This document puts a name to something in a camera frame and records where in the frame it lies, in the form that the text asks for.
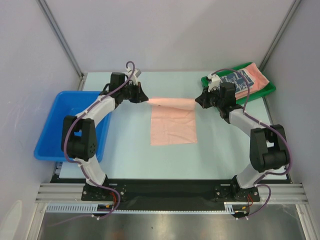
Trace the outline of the small pink cloth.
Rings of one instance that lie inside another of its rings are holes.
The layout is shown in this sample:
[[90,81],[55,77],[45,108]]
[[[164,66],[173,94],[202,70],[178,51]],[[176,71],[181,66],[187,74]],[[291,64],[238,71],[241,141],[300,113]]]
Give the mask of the small pink cloth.
[[166,146],[198,142],[196,102],[190,98],[151,98],[150,144]]

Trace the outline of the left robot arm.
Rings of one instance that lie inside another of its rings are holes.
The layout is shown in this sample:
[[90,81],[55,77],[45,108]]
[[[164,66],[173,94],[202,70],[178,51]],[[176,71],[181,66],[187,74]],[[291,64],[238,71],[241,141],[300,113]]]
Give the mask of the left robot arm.
[[99,200],[110,195],[107,175],[98,162],[96,152],[98,139],[96,127],[123,101],[139,104],[149,100],[142,90],[139,69],[127,73],[113,72],[98,97],[85,110],[63,119],[61,149],[67,162],[77,164],[85,181],[93,186],[92,194]]

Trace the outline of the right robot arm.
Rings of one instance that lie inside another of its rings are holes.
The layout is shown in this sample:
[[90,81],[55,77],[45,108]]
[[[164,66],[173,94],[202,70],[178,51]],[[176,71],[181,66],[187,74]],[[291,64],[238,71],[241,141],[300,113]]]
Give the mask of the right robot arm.
[[234,200],[242,201],[248,196],[248,189],[256,187],[265,176],[290,165],[284,128],[279,124],[267,125],[250,116],[244,106],[237,104],[235,84],[223,82],[212,90],[206,87],[195,102],[203,109],[217,108],[223,120],[249,137],[250,163],[230,184]]

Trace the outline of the pink towel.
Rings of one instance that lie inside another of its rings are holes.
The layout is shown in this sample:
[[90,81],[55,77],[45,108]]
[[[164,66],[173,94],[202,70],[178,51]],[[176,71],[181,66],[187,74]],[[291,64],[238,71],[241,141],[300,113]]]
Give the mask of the pink towel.
[[[250,96],[253,96],[258,91],[264,89],[268,84],[269,80],[260,72],[257,65],[253,62],[249,64],[248,66],[241,68],[239,70],[246,70],[247,74],[254,80],[254,85],[249,90]],[[246,98],[248,95],[248,91],[244,91],[241,93],[236,93],[235,97],[237,100]]]

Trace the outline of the patterned blue white towel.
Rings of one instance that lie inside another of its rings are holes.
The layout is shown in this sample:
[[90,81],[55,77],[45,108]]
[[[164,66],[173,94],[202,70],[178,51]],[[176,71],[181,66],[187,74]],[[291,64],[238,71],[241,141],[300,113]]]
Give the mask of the patterned blue white towel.
[[220,79],[223,83],[234,84],[236,94],[246,92],[248,90],[247,86],[251,89],[255,83],[244,69],[240,69],[238,73],[231,72],[227,75],[221,76]]

